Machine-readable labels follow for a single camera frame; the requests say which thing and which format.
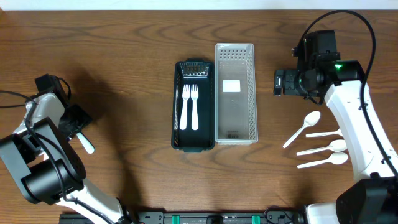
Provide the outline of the white label in basket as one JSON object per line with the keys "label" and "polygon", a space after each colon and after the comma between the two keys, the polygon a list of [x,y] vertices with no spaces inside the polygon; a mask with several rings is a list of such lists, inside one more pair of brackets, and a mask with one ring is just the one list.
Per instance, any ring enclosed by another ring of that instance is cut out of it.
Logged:
{"label": "white label in basket", "polygon": [[239,93],[241,91],[241,82],[239,80],[223,80],[223,93]]}

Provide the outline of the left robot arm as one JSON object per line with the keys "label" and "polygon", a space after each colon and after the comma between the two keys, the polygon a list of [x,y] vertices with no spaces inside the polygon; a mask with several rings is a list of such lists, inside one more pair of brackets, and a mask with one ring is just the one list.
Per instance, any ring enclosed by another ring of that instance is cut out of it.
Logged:
{"label": "left robot arm", "polygon": [[33,204],[68,207],[93,223],[134,223],[116,197],[106,195],[86,177],[70,145],[78,138],[87,153],[94,146],[82,133],[92,118],[70,103],[66,81],[45,74],[35,79],[38,92],[25,97],[22,123],[1,139],[1,159],[24,198]]}

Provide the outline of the white plastic fork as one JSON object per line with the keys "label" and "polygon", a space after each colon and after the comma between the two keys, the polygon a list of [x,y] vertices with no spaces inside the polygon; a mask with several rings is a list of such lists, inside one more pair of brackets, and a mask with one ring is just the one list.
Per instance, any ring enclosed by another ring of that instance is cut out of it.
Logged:
{"label": "white plastic fork", "polygon": [[82,132],[77,133],[76,136],[87,153],[92,154],[95,152],[95,147],[92,145],[92,143],[90,143],[88,138]]}
{"label": "white plastic fork", "polygon": [[183,92],[182,92],[182,112],[180,117],[180,130],[185,130],[187,128],[187,107],[188,107],[188,100],[190,98],[190,85],[184,84]]}
{"label": "white plastic fork", "polygon": [[191,85],[191,92],[190,96],[192,99],[192,122],[191,127],[194,131],[198,130],[198,111],[197,111],[197,99],[199,97],[198,93],[198,85],[192,84]]}

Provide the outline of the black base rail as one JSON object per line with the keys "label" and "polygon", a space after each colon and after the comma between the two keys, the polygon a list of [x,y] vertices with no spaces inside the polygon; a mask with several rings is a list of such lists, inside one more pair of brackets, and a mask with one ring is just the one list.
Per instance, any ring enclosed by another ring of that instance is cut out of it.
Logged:
{"label": "black base rail", "polygon": [[135,213],[138,223],[144,224],[306,224],[308,219],[298,210],[271,208],[265,212],[243,213],[170,213],[141,211]]}

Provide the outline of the black plastic basket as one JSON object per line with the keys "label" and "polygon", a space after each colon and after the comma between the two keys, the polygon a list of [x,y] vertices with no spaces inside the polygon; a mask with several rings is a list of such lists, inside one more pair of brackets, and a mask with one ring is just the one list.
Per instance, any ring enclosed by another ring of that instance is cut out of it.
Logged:
{"label": "black plastic basket", "polygon": [[[180,130],[184,84],[198,85],[198,130],[191,127],[192,99],[188,100],[187,128]],[[215,72],[212,62],[188,59],[175,64],[171,146],[184,152],[202,152],[215,145]]]}

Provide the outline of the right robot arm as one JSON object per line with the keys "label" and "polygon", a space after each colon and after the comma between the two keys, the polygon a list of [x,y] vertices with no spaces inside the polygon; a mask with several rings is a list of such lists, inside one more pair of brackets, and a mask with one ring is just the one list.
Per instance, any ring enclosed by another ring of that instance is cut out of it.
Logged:
{"label": "right robot arm", "polygon": [[334,202],[306,205],[302,223],[397,223],[397,153],[360,63],[340,59],[333,30],[305,34],[292,51],[297,68],[275,71],[274,94],[327,105],[348,147],[355,181]]}

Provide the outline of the white plastic spoon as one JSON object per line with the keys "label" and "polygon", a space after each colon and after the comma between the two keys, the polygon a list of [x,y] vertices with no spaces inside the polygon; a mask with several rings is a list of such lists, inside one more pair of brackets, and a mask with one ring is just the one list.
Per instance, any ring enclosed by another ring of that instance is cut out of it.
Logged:
{"label": "white plastic spoon", "polygon": [[310,133],[306,134],[307,138],[317,138],[317,137],[323,137],[323,136],[331,136],[331,135],[339,135],[343,136],[341,129],[338,129],[336,131],[328,131],[328,132],[321,132],[321,133]]}
{"label": "white plastic spoon", "polygon": [[322,151],[326,151],[326,150],[330,150],[333,152],[343,152],[343,151],[347,150],[347,145],[346,145],[345,140],[337,139],[337,140],[332,141],[328,146],[319,147],[319,148],[315,148],[315,149],[307,149],[305,151],[297,152],[296,155],[304,156],[307,154],[313,154],[313,153],[322,152]]}
{"label": "white plastic spoon", "polygon": [[314,126],[320,120],[321,113],[319,111],[312,111],[304,118],[302,127],[296,131],[282,146],[283,148],[287,148],[299,135],[300,133],[308,127]]}
{"label": "white plastic spoon", "polygon": [[300,165],[297,166],[297,168],[298,169],[303,169],[303,168],[313,167],[313,166],[317,166],[317,165],[325,164],[325,163],[331,163],[331,164],[334,164],[334,165],[340,165],[340,164],[345,163],[347,160],[348,160],[348,155],[347,154],[345,154],[343,152],[334,152],[327,159],[300,164]]}

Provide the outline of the clear plastic basket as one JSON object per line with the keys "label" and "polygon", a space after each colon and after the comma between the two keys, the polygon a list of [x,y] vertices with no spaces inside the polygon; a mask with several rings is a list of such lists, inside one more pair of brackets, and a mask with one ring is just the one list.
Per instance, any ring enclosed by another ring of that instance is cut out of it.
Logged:
{"label": "clear plastic basket", "polygon": [[[215,45],[215,137],[220,145],[258,142],[254,45]],[[223,93],[223,80],[239,80],[239,93]]]}

